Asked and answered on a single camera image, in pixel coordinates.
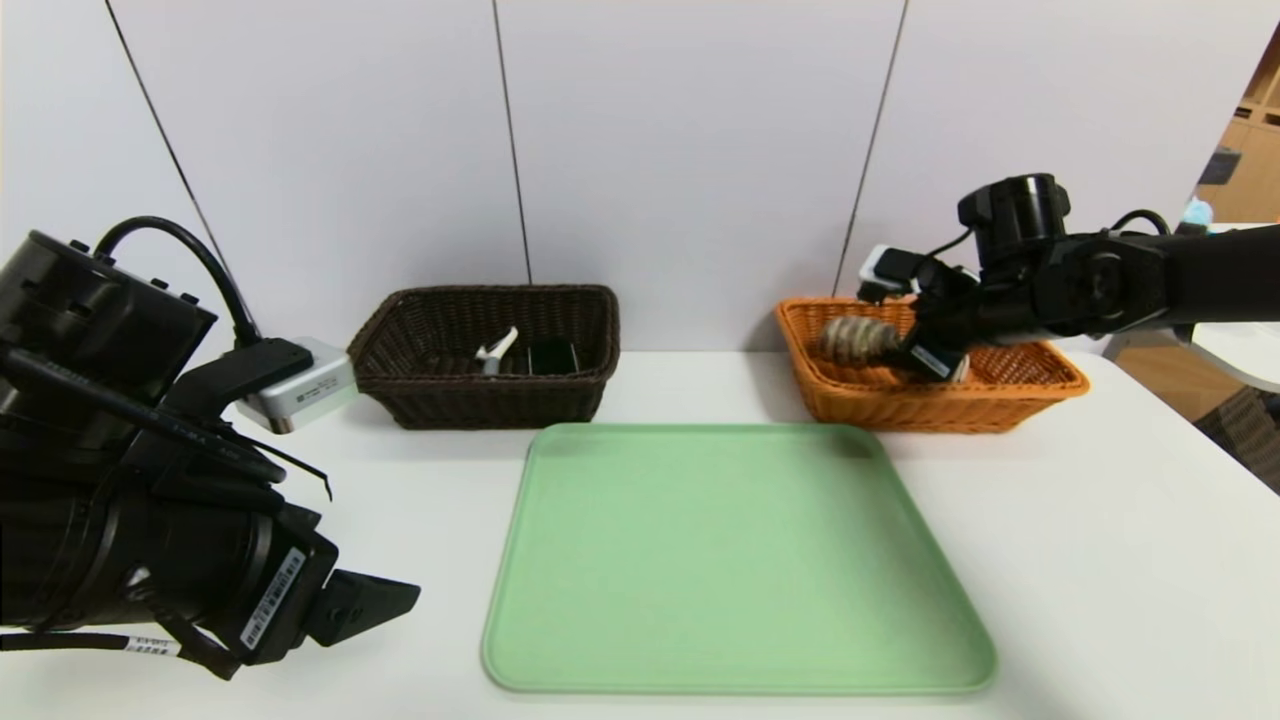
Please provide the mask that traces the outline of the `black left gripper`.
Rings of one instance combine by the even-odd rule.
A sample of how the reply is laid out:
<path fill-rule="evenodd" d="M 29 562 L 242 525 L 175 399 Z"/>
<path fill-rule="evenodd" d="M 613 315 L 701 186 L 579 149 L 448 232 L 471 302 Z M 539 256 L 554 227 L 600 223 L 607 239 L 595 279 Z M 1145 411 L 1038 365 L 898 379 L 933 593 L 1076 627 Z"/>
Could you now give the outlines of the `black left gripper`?
<path fill-rule="evenodd" d="M 421 594 L 381 577 L 330 575 L 338 551 L 317 515 L 266 482 L 134 474 L 119 491 L 115 620 L 163 629 L 118 635 L 120 652 L 206 669 L 274 664 L 305 635 L 333 647 L 406 615 Z"/>

